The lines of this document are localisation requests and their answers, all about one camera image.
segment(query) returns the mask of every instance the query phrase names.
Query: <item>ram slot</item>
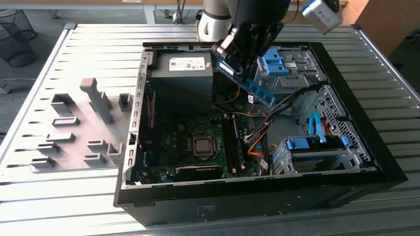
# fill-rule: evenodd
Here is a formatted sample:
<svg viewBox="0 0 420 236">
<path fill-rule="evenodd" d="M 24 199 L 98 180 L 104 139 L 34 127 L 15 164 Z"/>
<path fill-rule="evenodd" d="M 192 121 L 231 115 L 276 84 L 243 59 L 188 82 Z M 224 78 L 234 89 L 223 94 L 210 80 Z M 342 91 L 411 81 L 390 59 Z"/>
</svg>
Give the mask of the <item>ram slot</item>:
<svg viewBox="0 0 420 236">
<path fill-rule="evenodd" d="M 234 117 L 224 116 L 222 118 L 222 132 L 226 157 L 228 162 L 228 171 L 232 173 L 238 173 L 246 169 L 246 166 L 243 143 L 239 137 L 235 116 Z"/>
</svg>

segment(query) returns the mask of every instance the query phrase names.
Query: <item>chair leg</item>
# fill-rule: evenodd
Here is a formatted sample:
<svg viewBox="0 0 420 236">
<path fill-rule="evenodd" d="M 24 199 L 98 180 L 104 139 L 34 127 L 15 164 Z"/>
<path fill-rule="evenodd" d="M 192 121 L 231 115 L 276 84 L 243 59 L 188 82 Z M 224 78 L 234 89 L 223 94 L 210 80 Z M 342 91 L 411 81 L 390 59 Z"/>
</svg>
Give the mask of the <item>chair leg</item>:
<svg viewBox="0 0 420 236">
<path fill-rule="evenodd" d="M 58 15 L 58 11 L 59 10 L 48 10 L 50 16 L 52 19 L 60 19 L 59 15 Z"/>
</svg>

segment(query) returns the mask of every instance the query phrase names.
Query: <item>power supply label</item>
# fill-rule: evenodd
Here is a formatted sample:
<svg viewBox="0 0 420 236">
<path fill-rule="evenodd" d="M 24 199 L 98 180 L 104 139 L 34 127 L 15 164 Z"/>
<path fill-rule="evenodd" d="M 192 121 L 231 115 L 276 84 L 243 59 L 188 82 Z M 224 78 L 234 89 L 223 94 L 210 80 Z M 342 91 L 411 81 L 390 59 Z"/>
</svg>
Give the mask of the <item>power supply label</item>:
<svg viewBox="0 0 420 236">
<path fill-rule="evenodd" d="M 171 58 L 170 71 L 206 70 L 204 58 Z"/>
<path fill-rule="evenodd" d="M 199 206 L 198 207 L 198 216 L 204 218 L 212 218 L 216 214 L 216 205 Z"/>
</svg>

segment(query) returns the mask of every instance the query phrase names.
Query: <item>metal slatted surface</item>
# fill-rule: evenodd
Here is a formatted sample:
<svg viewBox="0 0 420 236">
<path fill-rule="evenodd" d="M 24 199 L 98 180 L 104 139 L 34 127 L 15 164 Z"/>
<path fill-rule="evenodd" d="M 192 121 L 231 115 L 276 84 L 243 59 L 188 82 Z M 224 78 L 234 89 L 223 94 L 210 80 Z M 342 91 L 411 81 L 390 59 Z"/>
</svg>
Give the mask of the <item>metal slatted surface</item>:
<svg viewBox="0 0 420 236">
<path fill-rule="evenodd" d="M 408 182 L 342 208 L 146 229 L 114 208 L 118 170 L 32 174 L 28 157 L 11 154 L 28 109 L 43 109 L 40 88 L 66 90 L 75 77 L 96 77 L 102 91 L 134 91 L 142 43 L 196 41 L 195 26 L 79 25 L 66 30 L 2 145 L 0 232 L 71 235 L 419 235 L 420 109 L 418 95 L 362 31 L 286 26 L 283 41 L 319 41 L 407 173 Z"/>
</svg>

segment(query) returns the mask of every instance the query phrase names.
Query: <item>motherboard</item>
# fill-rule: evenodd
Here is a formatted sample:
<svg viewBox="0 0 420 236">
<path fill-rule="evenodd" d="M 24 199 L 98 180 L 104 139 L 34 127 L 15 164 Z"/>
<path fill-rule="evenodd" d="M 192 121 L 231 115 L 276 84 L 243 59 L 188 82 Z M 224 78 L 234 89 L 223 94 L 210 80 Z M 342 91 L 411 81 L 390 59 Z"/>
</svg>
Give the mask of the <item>motherboard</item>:
<svg viewBox="0 0 420 236">
<path fill-rule="evenodd" d="M 258 160 L 242 143 L 250 133 L 246 116 L 164 119 L 160 129 L 159 144 L 146 141 L 144 183 L 256 176 Z"/>
</svg>

